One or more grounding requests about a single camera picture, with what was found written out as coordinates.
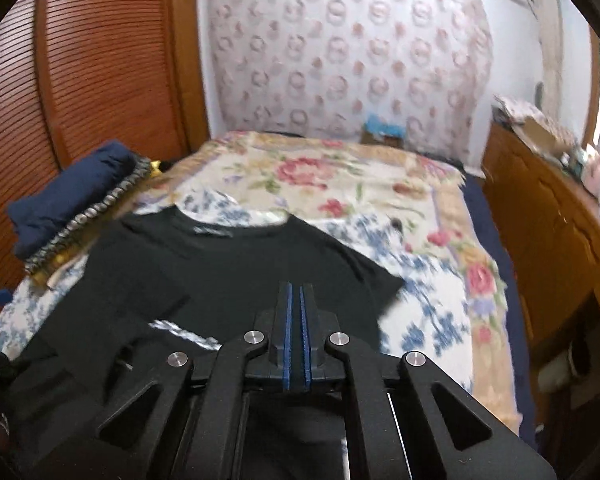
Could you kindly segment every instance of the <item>metal bolt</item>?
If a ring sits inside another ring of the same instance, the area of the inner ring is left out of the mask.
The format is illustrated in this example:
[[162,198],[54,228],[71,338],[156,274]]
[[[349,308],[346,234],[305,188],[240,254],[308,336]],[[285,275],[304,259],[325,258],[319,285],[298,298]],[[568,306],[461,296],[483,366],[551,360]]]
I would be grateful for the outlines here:
[[257,345],[264,341],[264,334],[260,330],[249,330],[244,335],[244,340],[252,345]]
[[187,364],[189,358],[184,352],[174,352],[169,357],[167,357],[167,363],[169,366],[179,367]]
[[407,354],[407,362],[411,366],[422,366],[427,362],[427,358],[424,357],[424,354],[421,354],[420,352],[409,352]]
[[334,332],[329,336],[329,341],[331,341],[334,345],[344,346],[350,341],[350,339],[349,336],[344,332]]

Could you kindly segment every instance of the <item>wooden closet door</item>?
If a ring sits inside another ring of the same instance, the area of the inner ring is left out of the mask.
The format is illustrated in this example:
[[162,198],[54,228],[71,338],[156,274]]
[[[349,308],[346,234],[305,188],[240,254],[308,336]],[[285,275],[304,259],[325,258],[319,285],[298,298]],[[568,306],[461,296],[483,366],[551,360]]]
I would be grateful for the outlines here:
[[209,138],[200,66],[197,0],[173,1],[173,41],[185,133],[192,150]]
[[36,83],[34,5],[19,0],[0,23],[0,288],[13,288],[24,275],[12,253],[7,204],[58,174]]
[[40,0],[43,105],[71,161],[109,139],[156,159],[189,151],[171,60],[168,0]]

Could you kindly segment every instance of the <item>dark blue bed sheet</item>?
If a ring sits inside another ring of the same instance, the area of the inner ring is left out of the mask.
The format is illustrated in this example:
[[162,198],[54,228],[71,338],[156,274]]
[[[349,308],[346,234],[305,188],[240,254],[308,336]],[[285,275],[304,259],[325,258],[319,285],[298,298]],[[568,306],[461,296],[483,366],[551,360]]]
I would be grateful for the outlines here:
[[507,284],[507,333],[513,361],[516,403],[522,414],[520,438],[533,449],[538,448],[535,439],[536,406],[531,395],[529,377],[529,353],[526,345],[525,321],[523,319],[513,263],[502,246],[500,235],[491,217],[491,210],[478,180],[466,174],[462,188],[464,201],[474,223],[475,234],[484,249],[498,264],[501,279]]

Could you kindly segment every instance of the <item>patterned curtain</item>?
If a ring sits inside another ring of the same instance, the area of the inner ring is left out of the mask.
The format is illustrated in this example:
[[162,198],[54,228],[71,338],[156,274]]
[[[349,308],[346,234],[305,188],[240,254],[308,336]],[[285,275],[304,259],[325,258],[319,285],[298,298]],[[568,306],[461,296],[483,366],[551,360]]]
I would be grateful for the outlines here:
[[422,152],[466,160],[490,76],[481,0],[210,0],[233,130],[358,140],[370,114]]

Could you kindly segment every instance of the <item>blue floral pattern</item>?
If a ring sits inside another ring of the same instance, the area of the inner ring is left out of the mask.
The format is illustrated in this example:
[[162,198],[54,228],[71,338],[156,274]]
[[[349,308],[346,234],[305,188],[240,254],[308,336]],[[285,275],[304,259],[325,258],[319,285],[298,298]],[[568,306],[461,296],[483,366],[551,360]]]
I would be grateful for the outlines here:
[[[140,203],[138,214],[157,212],[170,205],[167,198]],[[286,219],[284,213],[247,210],[232,197],[208,189],[187,189],[176,205],[191,218],[223,226],[260,226]],[[435,359],[459,384],[472,383],[466,291],[464,280],[452,264],[433,256],[408,253],[402,235],[387,216],[359,214],[310,223],[404,279],[403,288],[379,320],[381,351],[400,356],[418,349]],[[81,256],[59,271],[55,285],[41,294],[29,278],[20,283],[13,301],[0,313],[0,352],[11,359],[20,354],[56,304],[82,277],[87,257]],[[152,326],[205,348],[218,348],[212,334],[193,334],[163,320],[156,320]]]

